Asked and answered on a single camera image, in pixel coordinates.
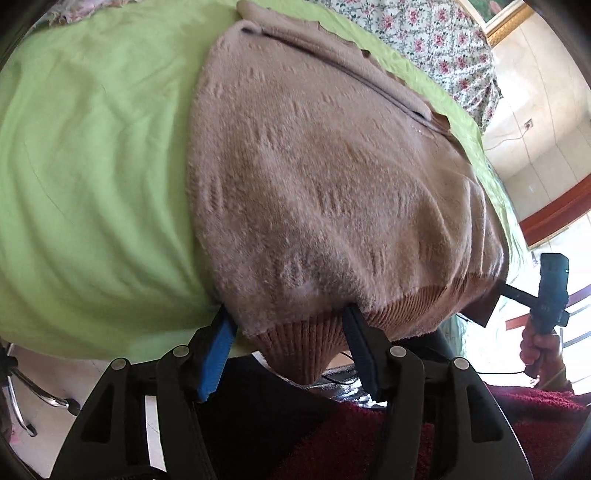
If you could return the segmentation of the person's right hand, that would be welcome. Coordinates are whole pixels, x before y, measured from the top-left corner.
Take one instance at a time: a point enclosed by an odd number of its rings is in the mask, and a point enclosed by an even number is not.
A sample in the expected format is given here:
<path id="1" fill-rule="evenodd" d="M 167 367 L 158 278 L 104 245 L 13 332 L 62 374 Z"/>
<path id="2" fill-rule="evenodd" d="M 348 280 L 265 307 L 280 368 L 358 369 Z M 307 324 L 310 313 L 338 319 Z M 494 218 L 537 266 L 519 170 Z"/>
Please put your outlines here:
<path id="1" fill-rule="evenodd" d="M 522 332 L 520 348 L 525 373 L 538 380 L 539 388 L 546 388 L 553 381 L 564 380 L 565 364 L 561 338 L 556 333 L 537 333 L 532 316 L 528 317 Z"/>

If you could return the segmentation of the dark red sleeve forearm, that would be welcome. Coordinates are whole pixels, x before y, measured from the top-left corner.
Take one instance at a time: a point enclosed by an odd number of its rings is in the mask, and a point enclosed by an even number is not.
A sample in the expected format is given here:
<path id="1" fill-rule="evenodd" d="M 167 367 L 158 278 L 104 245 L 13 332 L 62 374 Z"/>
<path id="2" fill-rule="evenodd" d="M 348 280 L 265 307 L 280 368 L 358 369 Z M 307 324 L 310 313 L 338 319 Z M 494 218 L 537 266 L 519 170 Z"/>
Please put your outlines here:
<path id="1" fill-rule="evenodd" d="M 527 387 L 490 386 L 520 441 L 536 479 L 546 479 L 564 458 L 588 413 L 590 396 L 570 387 L 552 392 Z M 288 427 L 276 444 L 287 457 L 273 479 L 368 479 L 386 433 L 383 410 L 304 393 L 288 415 L 301 433 Z"/>

